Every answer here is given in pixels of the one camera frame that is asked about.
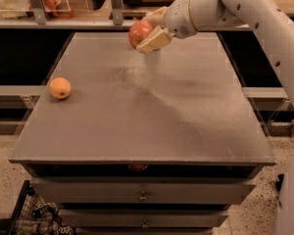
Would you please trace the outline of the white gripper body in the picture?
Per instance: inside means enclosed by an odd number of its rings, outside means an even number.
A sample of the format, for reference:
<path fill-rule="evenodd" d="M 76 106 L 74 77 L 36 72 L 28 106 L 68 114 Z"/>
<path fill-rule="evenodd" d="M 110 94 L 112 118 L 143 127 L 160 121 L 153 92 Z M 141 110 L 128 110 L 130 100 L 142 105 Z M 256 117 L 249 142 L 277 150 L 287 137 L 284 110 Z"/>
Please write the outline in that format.
<path fill-rule="evenodd" d="M 167 7 L 165 24 L 176 38 L 184 39 L 197 33 L 191 21 L 189 6 L 190 0 L 175 0 Z"/>

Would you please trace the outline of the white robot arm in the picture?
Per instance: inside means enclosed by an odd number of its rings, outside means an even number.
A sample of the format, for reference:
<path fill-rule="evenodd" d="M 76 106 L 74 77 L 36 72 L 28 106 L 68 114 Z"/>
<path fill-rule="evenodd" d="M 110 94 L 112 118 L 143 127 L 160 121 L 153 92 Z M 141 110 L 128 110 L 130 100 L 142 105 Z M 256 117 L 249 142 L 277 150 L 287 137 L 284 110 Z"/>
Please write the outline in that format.
<path fill-rule="evenodd" d="M 294 107 L 294 23 L 273 0 L 176 0 L 147 14 L 155 29 L 137 49 L 147 53 L 206 28 L 246 24 L 260 43 Z M 276 210 L 255 203 L 232 213 L 229 235 L 294 235 L 294 156 L 284 173 Z"/>

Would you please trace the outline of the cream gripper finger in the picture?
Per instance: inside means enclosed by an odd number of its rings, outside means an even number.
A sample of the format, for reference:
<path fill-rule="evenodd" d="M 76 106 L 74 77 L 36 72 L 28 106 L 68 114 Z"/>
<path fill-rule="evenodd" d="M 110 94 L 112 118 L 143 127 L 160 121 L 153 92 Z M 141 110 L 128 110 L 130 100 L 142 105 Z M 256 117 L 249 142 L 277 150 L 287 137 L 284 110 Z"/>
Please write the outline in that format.
<path fill-rule="evenodd" d="M 136 47 L 140 53 L 147 54 L 168 46 L 174 34 L 167 27 L 156 26 L 151 33 Z"/>
<path fill-rule="evenodd" d="M 146 16 L 143 18 L 144 22 L 148 22 L 153 27 L 160 26 L 165 27 L 165 14 L 167 12 L 167 7 L 161 7 L 154 12 L 148 12 Z"/>

